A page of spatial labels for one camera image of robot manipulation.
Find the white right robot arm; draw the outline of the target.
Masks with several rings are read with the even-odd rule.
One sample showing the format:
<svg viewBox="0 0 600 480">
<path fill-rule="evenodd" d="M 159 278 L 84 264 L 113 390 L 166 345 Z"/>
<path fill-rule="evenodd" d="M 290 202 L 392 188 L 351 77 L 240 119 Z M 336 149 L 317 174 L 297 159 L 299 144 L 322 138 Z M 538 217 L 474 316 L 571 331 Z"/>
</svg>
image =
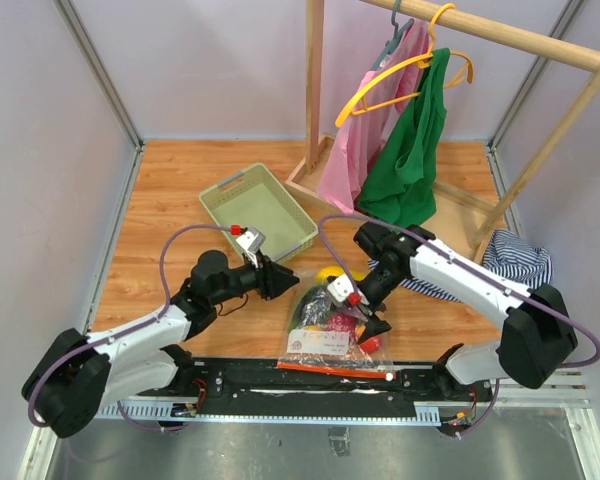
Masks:
<svg viewBox="0 0 600 480">
<path fill-rule="evenodd" d="M 376 267 L 360 281 L 341 274 L 329 283 L 328 292 L 334 303 L 363 314 L 362 341 L 390 330 L 377 313 L 406 280 L 441 288 L 500 330 L 497 342 L 458 344 L 435 362 L 433 387 L 443 399 L 457 399 L 482 380 L 511 379 L 538 389 L 578 345 L 563 296 L 549 284 L 530 288 L 499 277 L 418 226 L 396 231 L 366 222 L 354 241 Z"/>
</svg>

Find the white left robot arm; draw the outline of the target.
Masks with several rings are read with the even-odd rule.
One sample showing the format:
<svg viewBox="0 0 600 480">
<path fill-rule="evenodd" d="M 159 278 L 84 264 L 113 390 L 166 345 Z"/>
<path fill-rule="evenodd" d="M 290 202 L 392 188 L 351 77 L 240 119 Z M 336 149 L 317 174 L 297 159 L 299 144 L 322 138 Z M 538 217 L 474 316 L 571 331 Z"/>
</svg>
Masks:
<svg viewBox="0 0 600 480">
<path fill-rule="evenodd" d="M 250 293 L 273 300 L 298 282 L 292 269 L 262 253 L 232 268 L 224 253 L 204 252 L 158 310 L 107 331 L 58 334 L 21 390 L 31 423 L 68 438 L 113 402 L 152 389 L 187 393 L 194 371 L 171 355 L 173 347 L 207 329 L 225 302 Z"/>
</svg>

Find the clear zip top bag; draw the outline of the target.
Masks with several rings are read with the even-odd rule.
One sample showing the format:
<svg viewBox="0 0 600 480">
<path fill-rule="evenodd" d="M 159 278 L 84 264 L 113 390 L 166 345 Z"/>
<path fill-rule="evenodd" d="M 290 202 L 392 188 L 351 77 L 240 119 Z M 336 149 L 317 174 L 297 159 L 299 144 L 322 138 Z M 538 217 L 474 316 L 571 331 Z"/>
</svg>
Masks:
<svg viewBox="0 0 600 480">
<path fill-rule="evenodd" d="M 286 339 L 282 344 L 277 367 L 284 370 L 337 375 L 360 379 L 395 378 L 395 366 L 391 358 L 388 338 L 381 334 L 383 347 L 369 355 L 357 343 L 357 334 L 364 325 L 358 322 L 353 333 L 334 332 L 325 327 L 308 326 L 290 330 L 291 316 L 304 293 L 314 285 L 317 271 L 307 271 L 301 276 L 290 310 Z M 330 316 L 342 313 L 342 307 L 333 304 Z"/>
</svg>

